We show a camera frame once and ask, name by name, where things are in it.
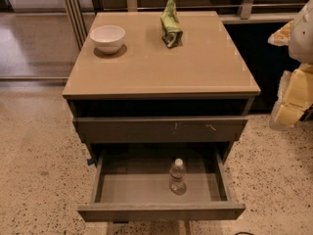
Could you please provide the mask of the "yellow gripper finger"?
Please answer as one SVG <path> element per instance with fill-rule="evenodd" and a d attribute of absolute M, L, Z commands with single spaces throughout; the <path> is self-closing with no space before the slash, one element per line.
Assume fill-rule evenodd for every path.
<path fill-rule="evenodd" d="M 268 38 L 268 43 L 275 46 L 288 46 L 290 43 L 292 21 L 286 23 Z"/>
<path fill-rule="evenodd" d="M 290 72 L 285 70 L 280 80 L 278 101 L 274 107 L 274 122 L 294 125 L 313 104 L 313 65 L 301 64 Z"/>

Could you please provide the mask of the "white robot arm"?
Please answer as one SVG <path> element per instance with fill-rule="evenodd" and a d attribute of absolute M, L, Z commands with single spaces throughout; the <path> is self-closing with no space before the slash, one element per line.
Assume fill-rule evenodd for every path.
<path fill-rule="evenodd" d="M 287 46 L 292 59 L 300 62 L 293 72 L 285 70 L 278 87 L 270 126 L 276 130 L 293 127 L 313 105 L 313 0 L 295 18 L 273 33 L 268 42 Z"/>

